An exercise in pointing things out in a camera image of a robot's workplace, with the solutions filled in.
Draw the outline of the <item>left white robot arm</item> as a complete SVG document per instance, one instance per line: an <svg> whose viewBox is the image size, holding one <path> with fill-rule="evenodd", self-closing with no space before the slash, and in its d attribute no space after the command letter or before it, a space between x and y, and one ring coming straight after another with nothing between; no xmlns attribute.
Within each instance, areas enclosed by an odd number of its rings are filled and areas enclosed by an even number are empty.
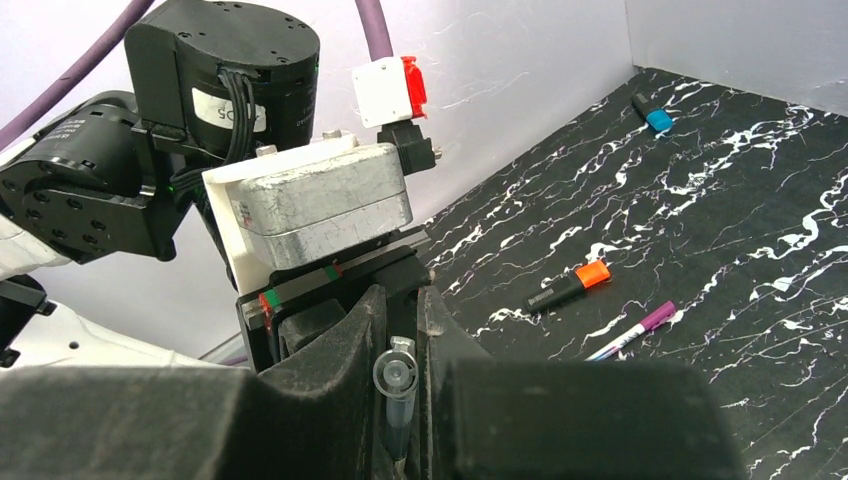
<svg viewBox="0 0 848 480"><path fill-rule="evenodd" d="M174 259L196 210L237 293L246 353L207 366L263 371L348 313L388 298L391 347L414 329L432 276L417 257L409 175L438 155L412 56L382 6L356 5L370 60L352 75L364 144L313 135L320 41L302 20L245 1L133 1L1 132L1 370L190 366L52 300L40 268L114 253Z"/></svg>

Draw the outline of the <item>magenta pen cap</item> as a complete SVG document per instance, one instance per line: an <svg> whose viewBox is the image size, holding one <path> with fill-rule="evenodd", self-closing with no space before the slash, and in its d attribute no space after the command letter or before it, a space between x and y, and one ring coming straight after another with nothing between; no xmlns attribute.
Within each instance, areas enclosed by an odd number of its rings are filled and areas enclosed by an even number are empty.
<svg viewBox="0 0 848 480"><path fill-rule="evenodd" d="M670 320L676 312L677 308L675 304L672 301L667 301L643 318L639 322L639 325L645 332L653 331Z"/></svg>

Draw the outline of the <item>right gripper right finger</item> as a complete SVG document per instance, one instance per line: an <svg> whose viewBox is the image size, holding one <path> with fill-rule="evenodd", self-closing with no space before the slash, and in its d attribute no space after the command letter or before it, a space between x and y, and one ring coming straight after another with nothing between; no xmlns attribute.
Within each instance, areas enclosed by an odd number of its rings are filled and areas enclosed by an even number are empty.
<svg viewBox="0 0 848 480"><path fill-rule="evenodd" d="M420 289L427 479L741 479L709 386L663 363L492 356Z"/></svg>

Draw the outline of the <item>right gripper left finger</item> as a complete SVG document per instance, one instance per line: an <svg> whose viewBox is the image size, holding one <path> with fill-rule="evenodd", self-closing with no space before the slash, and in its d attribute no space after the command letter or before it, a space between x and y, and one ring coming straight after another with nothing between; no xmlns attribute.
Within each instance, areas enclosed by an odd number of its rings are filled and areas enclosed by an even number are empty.
<svg viewBox="0 0 848 480"><path fill-rule="evenodd" d="M254 374L42 367L1 383L5 479L367 479L372 366L387 320L370 287L335 326Z"/></svg>

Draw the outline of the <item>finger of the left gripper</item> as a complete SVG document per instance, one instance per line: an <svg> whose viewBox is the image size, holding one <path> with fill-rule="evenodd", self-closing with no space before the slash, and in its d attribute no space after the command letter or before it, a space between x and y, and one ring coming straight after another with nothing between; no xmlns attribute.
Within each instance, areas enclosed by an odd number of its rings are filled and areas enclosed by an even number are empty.
<svg viewBox="0 0 848 480"><path fill-rule="evenodd" d="M302 350L335 326L345 315L345 309L335 298L299 305L294 309L280 312L278 314L280 359L285 360Z"/></svg>

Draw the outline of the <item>white marker pen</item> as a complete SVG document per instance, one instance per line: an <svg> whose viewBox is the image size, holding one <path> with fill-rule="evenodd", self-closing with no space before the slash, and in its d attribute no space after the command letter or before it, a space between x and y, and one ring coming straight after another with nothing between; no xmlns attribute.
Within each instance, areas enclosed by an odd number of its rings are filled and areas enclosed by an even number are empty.
<svg viewBox="0 0 848 480"><path fill-rule="evenodd" d="M643 335L646 331L647 329L641 323L634 325L629 330L609 342L607 345L591 354L587 358L587 361L600 361L609 358L610 356L622 350L627 344L632 342L634 339Z"/></svg>

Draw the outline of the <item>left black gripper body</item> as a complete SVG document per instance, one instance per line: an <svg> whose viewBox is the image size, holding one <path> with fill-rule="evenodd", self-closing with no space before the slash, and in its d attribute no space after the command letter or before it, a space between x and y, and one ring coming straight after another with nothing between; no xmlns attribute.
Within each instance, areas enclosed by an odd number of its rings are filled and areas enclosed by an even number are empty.
<svg viewBox="0 0 848 480"><path fill-rule="evenodd" d="M249 367L263 371L293 353L294 348L280 340L281 328L298 328L298 338L317 331L297 315L323 304L346 314L373 285L385 289L387 334L414 338L418 292L432 284L419 258L429 242L422 228L396 231L330 259L261 278L258 288L237 300Z"/></svg>

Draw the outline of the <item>black ballpoint pen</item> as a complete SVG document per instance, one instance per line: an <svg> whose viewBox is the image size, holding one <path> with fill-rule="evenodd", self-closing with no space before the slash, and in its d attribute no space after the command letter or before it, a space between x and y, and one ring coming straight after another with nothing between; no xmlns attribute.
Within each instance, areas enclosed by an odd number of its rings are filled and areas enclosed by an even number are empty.
<svg viewBox="0 0 848 480"><path fill-rule="evenodd" d="M414 411L414 396L386 401L385 448L394 461L407 456Z"/></svg>

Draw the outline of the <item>clear pen cap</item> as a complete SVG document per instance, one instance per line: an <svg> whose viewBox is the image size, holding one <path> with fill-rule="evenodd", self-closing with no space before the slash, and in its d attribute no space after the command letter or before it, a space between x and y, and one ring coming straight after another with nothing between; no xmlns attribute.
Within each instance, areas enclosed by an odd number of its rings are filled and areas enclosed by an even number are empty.
<svg viewBox="0 0 848 480"><path fill-rule="evenodd" d="M390 348L380 354L373 366L373 381L386 399L386 419L393 429L406 428L412 421L419 383L415 341L392 336Z"/></svg>

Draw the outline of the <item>orange black highlighter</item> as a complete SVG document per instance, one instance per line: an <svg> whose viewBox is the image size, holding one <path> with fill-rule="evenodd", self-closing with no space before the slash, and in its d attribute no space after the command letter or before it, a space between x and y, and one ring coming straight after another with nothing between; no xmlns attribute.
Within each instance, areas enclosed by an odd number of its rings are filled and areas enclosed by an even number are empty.
<svg viewBox="0 0 848 480"><path fill-rule="evenodd" d="M590 288L611 278L608 267L597 260L577 268L524 300L526 310L539 313L583 295Z"/></svg>

